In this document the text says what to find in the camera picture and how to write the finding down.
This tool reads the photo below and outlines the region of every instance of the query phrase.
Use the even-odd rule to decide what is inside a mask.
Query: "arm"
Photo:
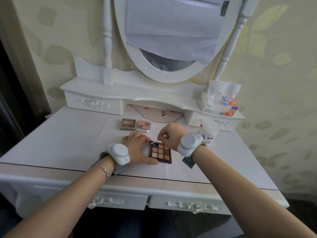
[[[177,151],[188,132],[180,124],[168,124],[158,139]],[[207,147],[195,149],[192,159],[217,190],[241,229],[250,237],[317,236],[276,201],[214,155]]]
[[[140,147],[144,141],[151,139],[141,132],[131,132],[129,136],[123,137],[122,144],[127,146],[130,156],[129,164],[158,163],[157,160],[140,154]],[[105,167],[109,175],[115,168],[111,156],[106,156],[96,165]],[[107,180],[105,172],[100,167],[91,167],[34,214],[22,220],[6,234],[5,238],[67,238],[89,202]]]

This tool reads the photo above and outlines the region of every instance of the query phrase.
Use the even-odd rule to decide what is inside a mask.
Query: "wallpaper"
[[[103,65],[102,0],[13,0],[53,112],[59,86],[76,76],[73,56]],[[260,0],[221,76],[242,84],[237,127],[281,191],[317,195],[317,0]],[[113,20],[113,66],[131,60]],[[195,83],[207,83],[221,52]]]

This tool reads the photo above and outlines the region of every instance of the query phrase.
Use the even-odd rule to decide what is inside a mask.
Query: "person's left hand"
[[[144,133],[138,132],[131,132],[129,136],[124,136],[122,138],[122,144],[124,144],[128,148],[128,153],[130,156],[130,162],[128,165],[131,164],[158,164],[158,160],[155,158],[146,157],[141,154],[140,148],[143,142],[151,142],[152,140],[147,137]]]

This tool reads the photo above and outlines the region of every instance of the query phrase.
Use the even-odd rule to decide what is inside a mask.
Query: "jeans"
[[[110,229],[109,238],[177,238],[170,211],[151,209],[147,214],[125,213]]]

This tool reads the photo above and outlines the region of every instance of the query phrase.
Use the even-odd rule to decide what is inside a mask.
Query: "forearm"
[[[98,162],[111,174],[114,161],[106,157]],[[68,237],[94,195],[106,181],[105,172],[99,167],[90,168],[69,184],[44,206],[20,222],[5,238],[60,238]]]
[[[193,160],[250,237],[317,237],[295,216],[200,145]]]

